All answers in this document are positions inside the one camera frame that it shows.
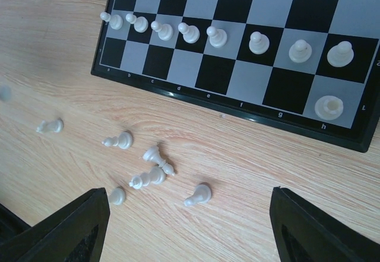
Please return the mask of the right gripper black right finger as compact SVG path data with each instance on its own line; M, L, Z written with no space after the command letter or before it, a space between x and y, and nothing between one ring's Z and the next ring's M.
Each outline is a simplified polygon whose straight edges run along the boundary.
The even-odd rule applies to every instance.
M270 219L281 261L379 261L378 243L288 188L273 188Z

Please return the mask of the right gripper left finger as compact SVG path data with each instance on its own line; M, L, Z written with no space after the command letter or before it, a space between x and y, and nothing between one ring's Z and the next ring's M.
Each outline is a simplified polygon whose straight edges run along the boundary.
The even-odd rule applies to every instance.
M110 217L93 188L34 226L1 206L1 261L99 261Z

